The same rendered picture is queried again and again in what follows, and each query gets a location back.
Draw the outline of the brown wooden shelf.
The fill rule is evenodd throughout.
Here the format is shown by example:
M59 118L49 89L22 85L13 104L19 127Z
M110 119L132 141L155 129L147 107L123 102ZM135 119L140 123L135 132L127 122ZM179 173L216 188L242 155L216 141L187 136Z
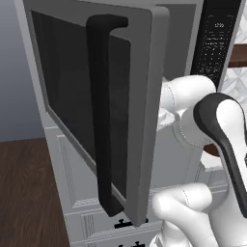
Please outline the brown wooden shelf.
M247 43L235 44L228 64L229 68L247 67Z

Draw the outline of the grey microwave door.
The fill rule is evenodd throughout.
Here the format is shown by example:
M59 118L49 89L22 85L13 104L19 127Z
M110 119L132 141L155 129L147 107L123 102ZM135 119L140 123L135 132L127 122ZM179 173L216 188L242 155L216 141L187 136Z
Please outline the grey microwave door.
M169 10L144 0L25 0L40 57L45 108L96 167L86 23L128 20L109 37L112 194L135 226L147 216Z

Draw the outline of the white kitchen cabinet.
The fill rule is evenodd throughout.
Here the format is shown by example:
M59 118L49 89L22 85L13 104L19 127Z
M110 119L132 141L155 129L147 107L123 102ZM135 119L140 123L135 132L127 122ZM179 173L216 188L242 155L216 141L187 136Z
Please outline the white kitchen cabinet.
M47 112L40 57L34 32L31 30L32 21L25 9L25 0L14 0L14 4L69 237L69 247L118 247L120 244L130 247L136 241L149 247L151 239L161 225L140 231L110 233L80 240L77 234L79 214L102 209L97 197L96 167L86 164L71 140L64 135Z

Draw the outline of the white drawer front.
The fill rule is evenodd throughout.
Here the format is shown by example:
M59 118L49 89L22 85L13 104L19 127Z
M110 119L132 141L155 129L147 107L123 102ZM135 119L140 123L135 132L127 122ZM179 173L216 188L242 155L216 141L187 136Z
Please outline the white drawer front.
M114 225L123 219L125 222L131 221L133 226L115 229ZM148 209L148 215L145 222L136 227L132 220L122 212L114 217L109 217L102 209L91 210L79 214L77 234L80 240L103 236L110 233L127 233L132 231L140 231L143 229L158 227L161 221L154 215L151 209Z

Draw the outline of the grey microwave with black panel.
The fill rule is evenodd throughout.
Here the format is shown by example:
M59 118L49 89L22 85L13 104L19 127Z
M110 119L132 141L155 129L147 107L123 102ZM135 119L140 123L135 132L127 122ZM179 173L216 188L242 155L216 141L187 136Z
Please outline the grey microwave with black panel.
M169 10L163 76L172 80L190 74L223 87L235 36L246 0L158 0Z

